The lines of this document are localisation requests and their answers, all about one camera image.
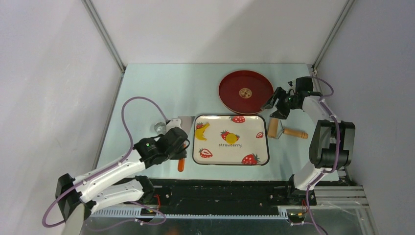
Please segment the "yellow dough ball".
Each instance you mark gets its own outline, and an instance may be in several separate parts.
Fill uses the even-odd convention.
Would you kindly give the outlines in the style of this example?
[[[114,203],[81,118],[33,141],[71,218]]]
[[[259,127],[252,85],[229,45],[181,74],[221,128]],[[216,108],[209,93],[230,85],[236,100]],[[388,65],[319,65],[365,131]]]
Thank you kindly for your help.
[[[228,144],[235,144],[239,139],[239,136],[234,133],[228,133],[225,137],[225,141]]]

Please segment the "round red lacquer tray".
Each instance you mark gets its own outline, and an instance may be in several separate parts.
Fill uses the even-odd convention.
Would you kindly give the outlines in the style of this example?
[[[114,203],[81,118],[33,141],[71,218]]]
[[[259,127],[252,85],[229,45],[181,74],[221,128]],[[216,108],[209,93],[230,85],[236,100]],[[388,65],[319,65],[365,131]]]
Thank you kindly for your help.
[[[242,115],[262,112],[262,106],[273,93],[271,82],[265,76],[251,70],[229,73],[218,87],[218,95],[224,106]]]

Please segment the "yellow dough scrap strip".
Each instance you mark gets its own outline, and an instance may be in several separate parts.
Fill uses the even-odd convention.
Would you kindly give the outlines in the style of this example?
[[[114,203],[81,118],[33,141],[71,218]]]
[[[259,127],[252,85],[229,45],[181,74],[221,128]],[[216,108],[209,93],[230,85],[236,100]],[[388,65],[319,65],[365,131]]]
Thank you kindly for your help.
[[[202,127],[197,128],[197,129],[195,130],[194,137],[195,137],[196,139],[200,140],[200,141],[206,141],[206,140],[207,140],[207,138],[205,138],[204,133],[205,133],[206,129],[207,129],[209,126],[210,126],[210,124],[209,124],[209,123],[206,123],[206,124],[205,124],[205,125],[203,125]]]

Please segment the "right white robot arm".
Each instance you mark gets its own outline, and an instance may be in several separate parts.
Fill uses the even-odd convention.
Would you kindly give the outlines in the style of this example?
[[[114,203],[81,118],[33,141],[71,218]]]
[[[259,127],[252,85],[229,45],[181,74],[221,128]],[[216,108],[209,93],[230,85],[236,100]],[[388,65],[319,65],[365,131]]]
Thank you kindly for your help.
[[[289,204],[309,199],[311,191],[326,175],[350,165],[355,125],[339,121],[322,93],[312,87],[296,86],[288,91],[278,87],[261,108],[276,109],[270,114],[271,121],[287,119],[291,110],[301,109],[316,125],[308,151],[309,161],[287,182],[284,197]]]

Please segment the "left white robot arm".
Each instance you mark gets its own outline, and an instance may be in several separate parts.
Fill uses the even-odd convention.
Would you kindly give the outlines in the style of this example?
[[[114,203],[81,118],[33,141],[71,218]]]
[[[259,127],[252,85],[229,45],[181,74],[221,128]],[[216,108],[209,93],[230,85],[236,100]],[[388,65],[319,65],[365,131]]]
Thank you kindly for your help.
[[[126,156],[101,168],[77,177],[62,175],[55,198],[64,221],[80,205],[83,218],[87,219],[94,212],[116,204],[151,203],[155,197],[154,186],[148,177],[138,173],[168,160],[185,158],[187,141],[187,133],[173,127],[166,134],[141,139],[131,146]]]

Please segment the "white strawberry print tray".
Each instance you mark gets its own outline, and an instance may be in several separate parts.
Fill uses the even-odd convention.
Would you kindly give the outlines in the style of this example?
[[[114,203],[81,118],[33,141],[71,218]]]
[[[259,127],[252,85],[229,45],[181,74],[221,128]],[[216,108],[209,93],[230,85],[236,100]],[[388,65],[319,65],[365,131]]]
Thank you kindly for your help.
[[[192,158],[200,165],[266,165],[266,122],[260,116],[200,115],[195,119]]]

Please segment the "orange handled metal scraper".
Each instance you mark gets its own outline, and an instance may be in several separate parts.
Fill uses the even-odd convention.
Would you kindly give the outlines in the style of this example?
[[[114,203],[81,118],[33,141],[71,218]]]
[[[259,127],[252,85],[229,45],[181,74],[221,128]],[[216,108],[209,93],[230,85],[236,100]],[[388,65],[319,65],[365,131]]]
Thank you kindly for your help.
[[[190,129],[193,125],[193,122],[195,120],[195,116],[179,116],[179,119],[181,120],[181,128],[187,133],[189,136]],[[185,166],[185,158],[180,159],[178,161],[178,171],[183,172]]]

